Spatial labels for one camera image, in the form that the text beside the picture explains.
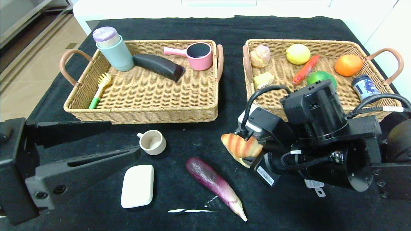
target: teal cup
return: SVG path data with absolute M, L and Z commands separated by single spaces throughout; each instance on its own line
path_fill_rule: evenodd
M 134 63 L 123 37 L 121 35 L 119 35 L 119 37 L 120 41 L 111 47 L 104 48 L 98 44 L 96 44 L 96 46 L 114 68 L 121 72 L 126 72 L 134 67 Z

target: woven tray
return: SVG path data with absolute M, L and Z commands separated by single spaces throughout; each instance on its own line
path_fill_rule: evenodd
M 320 59 L 317 65 L 313 68 L 312 72 L 326 71 L 335 77 L 337 80 L 337 94 L 345 113 L 351 112 L 360 103 L 360 99 L 351 86 L 351 82 L 354 77 L 343 77 L 334 70 L 335 62 L 340 56 L 354 54 L 361 57 L 364 65 L 355 76 L 367 74 L 374 81 L 375 86 L 381 93 L 394 93 L 389 84 L 391 84 L 391 82 L 400 74 L 403 68 L 402 57 L 397 51 L 391 48 L 381 49 L 376 53 L 367 56 L 360 46 L 353 42 L 326 40 L 250 39 L 247 40 L 245 46 L 243 46 L 243 64 L 247 98 L 250 98 L 250 96 L 254 94 L 253 77 L 264 72 L 270 72 L 274 76 L 272 85 L 286 85 L 291 91 L 307 85 L 306 79 L 303 80 L 298 86 L 294 86 L 291 83 L 292 78 L 303 67 L 303 65 L 291 64 L 286 58 L 286 49 L 294 43 L 306 45 L 310 49 L 311 55 L 320 55 Z M 260 44 L 270 48 L 271 60 L 265 68 L 254 68 L 251 66 L 249 51 L 254 50 Z M 398 70 L 387 80 L 384 80 L 377 68 L 371 62 L 375 56 L 384 51 L 393 53 L 399 64 Z M 286 91 L 270 91 L 259 96 L 254 103 L 287 121 L 287 117 L 285 116 L 283 108 L 279 102 L 279 100 L 286 95 Z M 394 99 L 380 99 L 373 103 L 372 106 L 401 106 L 401 103 Z M 381 111 L 360 114 L 358 117 L 376 115 L 378 120 L 381 121 L 388 114 L 389 112 Z
M 185 49 L 195 42 L 210 44 L 213 63 L 204 71 L 193 70 L 186 57 L 163 55 L 163 47 Z M 218 82 L 223 70 L 223 48 L 212 40 L 125 41 L 132 55 L 138 53 L 165 57 L 186 68 L 178 82 L 142 67 L 127 72 L 113 68 L 97 49 L 93 58 L 80 50 L 67 51 L 60 60 L 63 76 L 74 86 L 64 110 L 81 121 L 105 120 L 113 124 L 208 122 L 218 115 Z M 76 82 L 65 70 L 67 58 L 79 53 L 90 62 Z M 96 109 L 88 109 L 96 93 L 99 75 L 107 72 L 111 82 L 104 88 Z

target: black tablecloth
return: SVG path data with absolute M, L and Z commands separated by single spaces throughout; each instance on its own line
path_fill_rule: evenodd
M 108 132 L 49 149 L 39 148 L 41 164 L 138 144 L 136 134 L 161 131 L 167 148 L 158 156 L 141 154 L 139 164 L 155 169 L 154 198 L 150 205 L 123 209 L 122 180 L 127 168 L 82 192 L 55 210 L 44 211 L 26 223 L 11 226 L 0 219 L 1 230 L 411 230 L 411 202 L 382 199 L 373 185 L 360 193 L 326 185 L 325 198 L 306 188 L 302 179 L 282 176 L 266 187 L 252 172 L 235 162 L 220 141 L 231 133 L 246 103 L 242 46 L 247 39 L 323 39 L 359 41 L 337 19 L 236 16 L 228 19 L 165 18 L 105 20 L 125 40 L 212 39 L 224 47 L 224 73 L 219 85 L 219 112 L 213 122 L 192 124 L 114 125 Z M 80 46 L 96 50 L 91 36 Z M 79 55 L 66 68 L 75 79 L 87 61 Z M 37 121 L 76 121 L 63 110 L 72 87 L 61 74 L 43 96 L 31 118 Z M 391 114 L 382 123 L 384 134 L 403 120 Z M 185 161 L 198 156 L 227 180 L 242 200 L 249 219 L 243 222 L 226 206 L 220 212 L 171 214 L 168 210 L 203 206 L 214 195 L 194 181 Z

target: carrot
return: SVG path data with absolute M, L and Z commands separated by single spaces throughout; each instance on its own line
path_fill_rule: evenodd
M 311 72 L 311 69 L 317 64 L 318 59 L 320 58 L 319 55 L 314 55 L 302 68 L 301 70 L 294 76 L 293 78 L 293 85 L 298 85 L 303 81 L 303 79 Z

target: basket handle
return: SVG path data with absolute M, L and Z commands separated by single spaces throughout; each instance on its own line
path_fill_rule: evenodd
M 70 49 L 70 50 L 66 51 L 66 52 L 63 54 L 63 56 L 61 56 L 60 64 L 59 64 L 61 74 L 75 87 L 75 86 L 78 85 L 78 82 L 75 81 L 75 80 L 69 75 L 69 73 L 67 73 L 67 71 L 66 71 L 66 61 L 67 61 L 67 59 L 70 57 L 70 55 L 71 55 L 71 54 L 74 54 L 74 53 L 81 54 L 81 55 L 82 55 L 83 57 L 85 57 L 88 61 L 91 61 L 92 58 L 91 58 L 88 54 L 82 52 L 81 50 L 77 50 L 77 49 Z
M 247 45 L 244 45 L 242 47 L 242 53 L 244 56 L 242 62 L 244 63 L 245 75 L 247 76 L 248 81 L 251 83 L 252 77 L 253 77 L 253 71 L 251 69 L 250 52 L 248 51 Z
M 217 64 L 216 82 L 218 83 L 221 79 L 221 75 L 223 74 L 223 66 L 224 66 L 224 52 L 223 52 L 223 46 L 221 44 L 217 45 L 217 55 L 218 55 L 218 64 Z
M 382 48 L 381 50 L 375 52 L 374 54 L 370 55 L 367 57 L 367 60 L 372 60 L 374 59 L 377 55 L 381 54 L 384 51 L 389 51 L 391 52 L 395 58 L 398 61 L 398 69 L 397 71 L 388 79 L 385 80 L 385 82 L 390 85 L 394 79 L 402 72 L 402 70 L 404 69 L 404 60 L 402 59 L 402 56 L 399 54 L 398 51 L 392 49 L 392 48 Z

